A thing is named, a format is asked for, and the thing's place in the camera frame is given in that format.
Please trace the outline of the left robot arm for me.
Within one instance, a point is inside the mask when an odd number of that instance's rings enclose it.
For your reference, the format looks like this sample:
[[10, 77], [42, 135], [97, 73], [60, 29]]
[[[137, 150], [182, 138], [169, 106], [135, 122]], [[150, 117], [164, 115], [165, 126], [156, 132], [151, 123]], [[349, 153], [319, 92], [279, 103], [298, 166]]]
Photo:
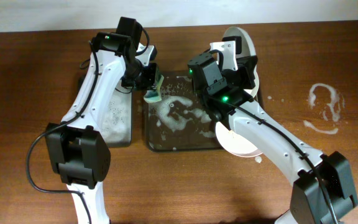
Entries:
[[158, 92], [162, 81], [157, 49], [125, 34], [100, 32], [89, 43], [88, 70], [80, 90], [58, 124], [43, 136], [54, 173], [73, 197], [79, 223], [109, 223], [103, 194], [111, 153], [101, 134], [103, 119], [117, 85], [130, 91]]

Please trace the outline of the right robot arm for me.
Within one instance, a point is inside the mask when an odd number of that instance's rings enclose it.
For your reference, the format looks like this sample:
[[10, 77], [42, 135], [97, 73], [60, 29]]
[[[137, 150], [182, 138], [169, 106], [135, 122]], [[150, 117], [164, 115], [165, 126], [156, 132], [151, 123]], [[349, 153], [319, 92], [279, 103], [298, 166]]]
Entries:
[[242, 54], [245, 38], [211, 44], [187, 63], [193, 91], [209, 117], [261, 150], [292, 186], [290, 208], [276, 223], [339, 223], [358, 206], [349, 161], [327, 156], [272, 119], [249, 90], [258, 89], [255, 53]]

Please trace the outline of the green yellow sponge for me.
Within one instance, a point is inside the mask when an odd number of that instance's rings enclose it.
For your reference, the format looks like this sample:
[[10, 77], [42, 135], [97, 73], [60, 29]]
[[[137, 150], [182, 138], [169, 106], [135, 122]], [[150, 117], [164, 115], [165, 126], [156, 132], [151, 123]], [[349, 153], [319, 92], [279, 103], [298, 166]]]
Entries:
[[162, 96], [161, 96], [161, 86], [164, 80], [164, 76], [163, 75], [159, 75], [158, 77], [155, 78], [155, 84], [156, 87], [154, 90], [147, 90], [146, 94], [144, 95], [144, 101], [148, 104], [151, 103], [156, 103], [162, 100]]

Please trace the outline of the pale blue plate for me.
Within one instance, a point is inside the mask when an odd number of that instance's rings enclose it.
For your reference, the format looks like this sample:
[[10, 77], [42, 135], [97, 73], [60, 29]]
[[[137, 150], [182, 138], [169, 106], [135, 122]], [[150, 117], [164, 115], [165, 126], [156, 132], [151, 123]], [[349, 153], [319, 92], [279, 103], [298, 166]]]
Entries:
[[236, 50], [236, 59], [247, 56], [256, 56], [255, 46], [250, 38], [250, 35], [240, 27], [229, 27], [223, 37], [239, 36], [241, 37], [241, 53]]

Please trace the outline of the cream plate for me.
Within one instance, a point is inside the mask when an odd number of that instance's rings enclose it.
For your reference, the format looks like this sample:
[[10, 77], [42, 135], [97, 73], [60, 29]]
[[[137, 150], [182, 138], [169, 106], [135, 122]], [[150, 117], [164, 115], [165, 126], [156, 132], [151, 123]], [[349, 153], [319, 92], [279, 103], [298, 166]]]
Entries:
[[250, 94], [253, 98], [255, 98], [257, 96], [257, 92], [259, 90], [259, 86], [260, 86], [260, 82], [259, 82], [259, 76], [257, 74], [257, 72], [254, 72], [254, 83], [255, 83], [255, 87], [253, 87], [253, 89], [244, 89], [245, 92], [247, 92], [248, 94]]

